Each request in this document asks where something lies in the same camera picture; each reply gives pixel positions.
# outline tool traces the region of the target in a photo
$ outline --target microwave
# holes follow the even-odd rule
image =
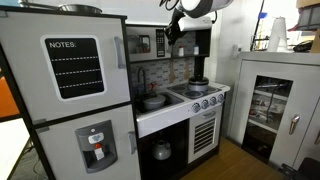
[[[165,26],[126,25],[130,62],[171,58]]]

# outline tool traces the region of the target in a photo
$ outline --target frying pan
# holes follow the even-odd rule
[[[72,11],[72,12],[84,12],[84,13],[96,13],[101,14],[102,10],[93,6],[87,6],[87,5],[81,5],[81,4],[63,4],[56,6],[50,6],[45,4],[36,4],[36,3],[29,3],[24,2],[22,0],[19,0],[19,4],[22,7],[40,7],[40,8],[46,8],[46,9],[52,9],[52,10],[58,10],[58,11]]]

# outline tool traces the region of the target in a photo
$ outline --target refrigerator door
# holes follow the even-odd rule
[[[99,169],[98,167],[97,169],[99,170],[96,172],[87,172],[82,156],[82,152],[85,149],[81,149],[79,146],[77,131],[108,120],[111,120],[112,124],[117,160],[107,168]],[[38,136],[56,179],[135,180],[140,179],[140,171],[138,153],[134,152],[131,154],[130,151],[131,143],[128,138],[128,132],[133,130],[132,107],[129,105],[50,126],[48,131],[41,132],[38,130]],[[90,131],[93,134],[100,135],[100,138],[95,140],[102,144],[102,146],[111,146],[110,144],[104,144],[102,140],[111,137],[111,134],[101,133],[102,131],[99,128],[92,128]],[[90,143],[92,143],[93,139],[92,136],[88,136]],[[110,152],[111,151],[106,150],[105,155],[108,155]],[[97,154],[96,157],[100,159],[99,161],[103,161],[104,157],[99,156],[99,154]]]
[[[33,123],[130,101],[120,17],[7,12],[0,43]]]

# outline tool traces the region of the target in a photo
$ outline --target faucet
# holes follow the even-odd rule
[[[141,72],[142,72],[142,76],[143,76],[143,93],[146,94],[147,93],[147,84],[146,84],[146,72],[145,70],[143,69],[143,67],[140,67],[139,70],[138,70],[138,83],[141,82],[140,78],[141,78]]]

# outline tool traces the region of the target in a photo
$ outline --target sink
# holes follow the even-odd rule
[[[135,108],[136,108],[136,112],[137,114],[147,114],[147,113],[150,113],[150,112],[155,112],[155,111],[159,111],[163,108],[167,108],[169,106],[172,106],[172,105],[176,105],[176,104],[179,104],[179,103],[182,103],[183,100],[172,95],[171,93],[168,93],[168,92],[162,92],[162,93],[158,93],[158,94],[161,94],[163,95],[166,100],[164,101],[164,105],[160,108],[157,108],[157,109],[153,109],[153,110],[147,110],[144,108],[144,105],[143,105],[143,100],[144,98],[143,97],[140,97],[140,98],[136,98],[135,99]]]

